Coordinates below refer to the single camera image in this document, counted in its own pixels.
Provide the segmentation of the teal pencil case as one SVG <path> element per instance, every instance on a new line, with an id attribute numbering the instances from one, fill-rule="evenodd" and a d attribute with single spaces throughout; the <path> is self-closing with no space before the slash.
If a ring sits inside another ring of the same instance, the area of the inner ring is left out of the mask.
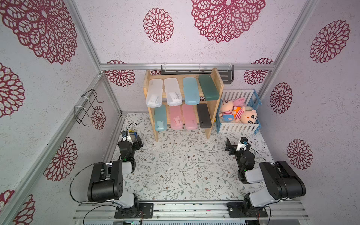
<path id="1" fill-rule="evenodd" d="M 155 130 L 158 132 L 166 131 L 167 129 L 167 110 L 166 106 L 162 105 L 154 110 Z"/>

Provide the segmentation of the pink pencil case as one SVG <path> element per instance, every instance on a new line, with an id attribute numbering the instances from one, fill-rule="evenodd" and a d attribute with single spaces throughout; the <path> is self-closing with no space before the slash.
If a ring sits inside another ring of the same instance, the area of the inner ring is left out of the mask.
<path id="1" fill-rule="evenodd" d="M 181 106 L 169 106 L 170 125 L 174 130 L 180 130 L 183 127 Z"/>
<path id="2" fill-rule="evenodd" d="M 183 118 L 185 123 L 185 128 L 187 130 L 197 129 L 197 118 L 192 105 L 183 104 L 182 105 Z"/>

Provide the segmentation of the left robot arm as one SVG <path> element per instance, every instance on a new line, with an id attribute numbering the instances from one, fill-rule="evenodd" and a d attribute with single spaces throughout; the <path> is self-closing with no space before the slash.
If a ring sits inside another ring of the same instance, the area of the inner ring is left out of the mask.
<path id="1" fill-rule="evenodd" d="M 136 169 L 135 151 L 143 147 L 141 138 L 130 136 L 118 142 L 120 159 L 93 165 L 87 197 L 91 203 L 112 202 L 125 212 L 140 211 L 138 198 L 124 189 L 123 177 Z"/>

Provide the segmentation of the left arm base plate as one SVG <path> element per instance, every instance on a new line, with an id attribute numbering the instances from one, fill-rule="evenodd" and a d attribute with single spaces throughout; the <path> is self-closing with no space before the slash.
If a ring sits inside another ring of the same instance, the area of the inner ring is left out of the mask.
<path id="1" fill-rule="evenodd" d="M 133 207 L 126 209 L 116 209 L 114 218 L 115 219 L 148 219 L 153 217 L 154 213 L 153 203 L 140 203 L 135 204 Z"/>

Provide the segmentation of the black pencil case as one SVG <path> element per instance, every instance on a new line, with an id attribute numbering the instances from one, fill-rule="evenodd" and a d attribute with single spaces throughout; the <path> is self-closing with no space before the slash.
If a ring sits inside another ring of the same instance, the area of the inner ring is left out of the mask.
<path id="1" fill-rule="evenodd" d="M 207 104 L 198 104 L 197 112 L 198 112 L 200 127 L 201 128 L 211 128 L 212 121 L 210 118 L 210 113 L 209 113 Z"/>

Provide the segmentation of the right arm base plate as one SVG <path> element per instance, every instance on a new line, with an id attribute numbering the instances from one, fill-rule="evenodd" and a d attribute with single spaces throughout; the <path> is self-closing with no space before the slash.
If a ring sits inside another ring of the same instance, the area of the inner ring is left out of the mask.
<path id="1" fill-rule="evenodd" d="M 264 207 L 254 207 L 244 202 L 229 202 L 226 204 L 230 218 L 267 218 Z"/>

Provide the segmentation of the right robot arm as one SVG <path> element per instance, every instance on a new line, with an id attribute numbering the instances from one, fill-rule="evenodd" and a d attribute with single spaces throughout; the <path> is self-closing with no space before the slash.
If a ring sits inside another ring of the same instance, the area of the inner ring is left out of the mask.
<path id="1" fill-rule="evenodd" d="M 235 156 L 238 165 L 238 178 L 243 184 L 265 183 L 265 187 L 243 200 L 244 209 L 260 209 L 281 200 L 303 197 L 306 194 L 304 182 L 285 161 L 262 162 L 255 168 L 255 155 L 250 152 L 251 144 L 241 137 L 238 145 L 226 140 L 226 149 Z"/>

